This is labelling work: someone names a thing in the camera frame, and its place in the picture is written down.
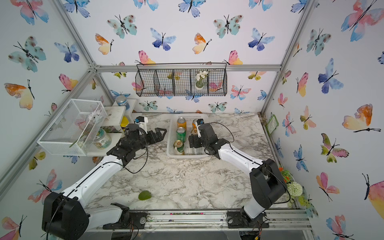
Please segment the green white beer can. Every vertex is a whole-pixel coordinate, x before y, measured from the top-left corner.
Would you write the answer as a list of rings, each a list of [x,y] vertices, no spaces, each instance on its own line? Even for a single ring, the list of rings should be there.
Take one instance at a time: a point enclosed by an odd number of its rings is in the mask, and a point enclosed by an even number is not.
[[[196,126],[193,127],[193,130],[191,131],[191,134],[192,134],[193,136],[197,136],[197,135],[198,135],[198,129],[197,129]]]

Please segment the green soda can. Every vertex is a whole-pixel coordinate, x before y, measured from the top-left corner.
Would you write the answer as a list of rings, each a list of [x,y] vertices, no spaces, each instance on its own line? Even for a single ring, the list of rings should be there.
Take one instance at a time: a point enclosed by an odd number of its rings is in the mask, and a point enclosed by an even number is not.
[[[184,143],[186,141],[186,129],[184,127],[178,127],[176,133],[177,140],[180,140]]]

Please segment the green gold-top beer can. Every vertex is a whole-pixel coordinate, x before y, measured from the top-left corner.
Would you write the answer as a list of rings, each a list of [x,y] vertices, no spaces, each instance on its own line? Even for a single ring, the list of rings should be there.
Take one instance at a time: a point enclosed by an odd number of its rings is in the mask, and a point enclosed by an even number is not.
[[[175,155],[184,155],[184,142],[182,140],[176,140],[174,142],[174,153]]]

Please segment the orange soda can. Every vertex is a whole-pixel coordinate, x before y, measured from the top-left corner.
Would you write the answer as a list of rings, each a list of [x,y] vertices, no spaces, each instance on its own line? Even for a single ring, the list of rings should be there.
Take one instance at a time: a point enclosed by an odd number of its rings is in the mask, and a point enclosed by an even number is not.
[[[178,128],[184,128],[185,130],[187,129],[187,121],[183,117],[178,117],[177,119],[177,126]]]

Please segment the orange Fanta can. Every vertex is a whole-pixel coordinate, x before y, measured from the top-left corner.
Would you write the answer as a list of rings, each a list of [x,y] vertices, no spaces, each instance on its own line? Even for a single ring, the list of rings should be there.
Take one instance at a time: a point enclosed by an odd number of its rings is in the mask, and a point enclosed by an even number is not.
[[[197,128],[197,119],[194,119],[194,120],[193,120],[192,125],[193,125],[193,128],[194,128],[194,129]]]

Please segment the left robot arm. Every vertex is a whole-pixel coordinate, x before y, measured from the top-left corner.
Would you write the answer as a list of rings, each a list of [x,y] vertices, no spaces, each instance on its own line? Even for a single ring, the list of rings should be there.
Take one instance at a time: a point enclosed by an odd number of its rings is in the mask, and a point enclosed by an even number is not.
[[[133,228],[130,209],[113,203],[109,207],[85,207],[93,195],[117,172],[125,169],[139,150],[147,150],[164,140],[166,129],[145,131],[137,124],[129,124],[125,136],[107,152],[107,155],[80,180],[61,193],[50,193],[44,203],[42,230],[47,236],[62,240],[78,240],[91,229],[107,226],[118,229]]]

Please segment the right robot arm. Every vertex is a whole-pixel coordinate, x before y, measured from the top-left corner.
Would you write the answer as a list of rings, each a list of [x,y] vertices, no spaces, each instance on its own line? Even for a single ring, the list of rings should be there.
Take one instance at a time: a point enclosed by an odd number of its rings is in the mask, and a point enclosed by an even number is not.
[[[252,197],[242,207],[246,218],[256,219],[272,205],[278,204],[280,197],[288,192],[287,184],[275,161],[263,161],[233,147],[230,141],[218,138],[212,124],[205,123],[203,119],[198,119],[195,126],[198,134],[189,137],[190,147],[204,148],[207,155],[232,164],[250,178]]]

